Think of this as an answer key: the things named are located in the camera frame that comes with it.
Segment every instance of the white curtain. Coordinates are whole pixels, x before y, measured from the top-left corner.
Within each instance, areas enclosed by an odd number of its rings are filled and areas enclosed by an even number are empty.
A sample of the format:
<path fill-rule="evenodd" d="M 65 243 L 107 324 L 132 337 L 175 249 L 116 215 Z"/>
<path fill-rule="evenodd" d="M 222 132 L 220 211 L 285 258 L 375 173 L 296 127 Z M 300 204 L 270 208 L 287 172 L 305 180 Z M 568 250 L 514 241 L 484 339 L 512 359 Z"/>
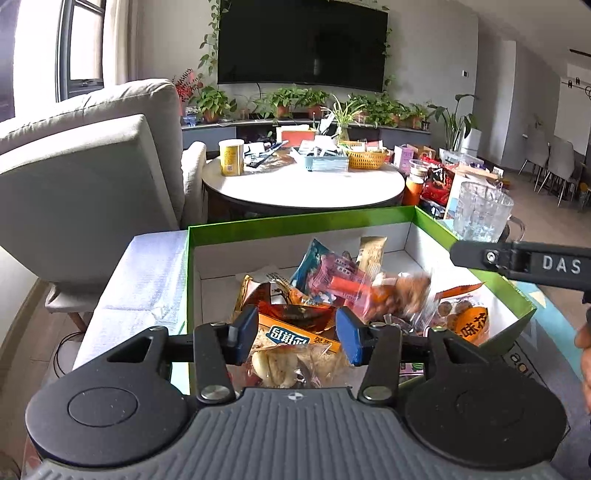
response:
<path fill-rule="evenodd" d="M 138 0 L 107 0 L 103 33 L 105 87 L 138 78 Z"/>

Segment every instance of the woven basket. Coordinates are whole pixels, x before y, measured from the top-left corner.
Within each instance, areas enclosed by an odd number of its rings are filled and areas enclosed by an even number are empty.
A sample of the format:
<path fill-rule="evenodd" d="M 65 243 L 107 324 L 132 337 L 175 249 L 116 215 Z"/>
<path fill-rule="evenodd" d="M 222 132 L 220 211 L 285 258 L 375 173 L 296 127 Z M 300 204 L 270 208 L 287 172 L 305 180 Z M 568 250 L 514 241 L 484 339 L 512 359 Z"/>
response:
<path fill-rule="evenodd" d="M 351 152 L 348 151 L 349 168 L 359 170 L 379 170 L 383 165 L 388 152 Z"/>

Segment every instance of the black tv screen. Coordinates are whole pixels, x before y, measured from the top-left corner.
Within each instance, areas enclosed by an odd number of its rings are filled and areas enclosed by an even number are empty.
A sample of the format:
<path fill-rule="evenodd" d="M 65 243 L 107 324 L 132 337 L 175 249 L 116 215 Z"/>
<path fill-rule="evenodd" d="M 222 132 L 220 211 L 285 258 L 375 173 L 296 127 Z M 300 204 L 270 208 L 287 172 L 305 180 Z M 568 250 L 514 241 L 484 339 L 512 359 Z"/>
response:
<path fill-rule="evenodd" d="M 388 14 L 327 0 L 232 0 L 218 83 L 301 83 L 379 92 Z"/>

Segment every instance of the metal screw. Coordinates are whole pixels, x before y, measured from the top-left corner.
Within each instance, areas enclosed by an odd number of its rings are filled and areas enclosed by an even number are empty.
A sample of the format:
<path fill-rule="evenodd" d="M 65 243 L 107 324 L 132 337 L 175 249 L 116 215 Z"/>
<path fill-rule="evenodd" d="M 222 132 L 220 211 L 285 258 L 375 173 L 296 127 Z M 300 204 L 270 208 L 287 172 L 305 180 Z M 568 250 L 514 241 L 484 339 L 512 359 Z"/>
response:
<path fill-rule="evenodd" d="M 201 390 L 201 396 L 205 398 L 205 400 L 225 400 L 229 394 L 230 391 L 223 385 L 208 385 Z"/>
<path fill-rule="evenodd" d="M 385 401 L 392 397 L 392 390 L 383 385 L 376 385 L 374 387 L 367 387 L 363 391 L 363 396 L 370 401 Z"/>

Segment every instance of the sofa cushion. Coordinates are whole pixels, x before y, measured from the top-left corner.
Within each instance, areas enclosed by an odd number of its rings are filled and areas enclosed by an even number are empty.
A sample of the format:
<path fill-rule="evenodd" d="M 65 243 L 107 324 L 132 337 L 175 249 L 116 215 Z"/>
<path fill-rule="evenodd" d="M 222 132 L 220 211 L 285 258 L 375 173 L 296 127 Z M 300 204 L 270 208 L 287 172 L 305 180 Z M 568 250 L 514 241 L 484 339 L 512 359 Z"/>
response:
<path fill-rule="evenodd" d="M 0 155 L 65 130 L 145 115 L 177 220 L 183 213 L 183 141 L 178 95 L 166 79 L 139 80 L 97 90 L 0 123 Z"/>

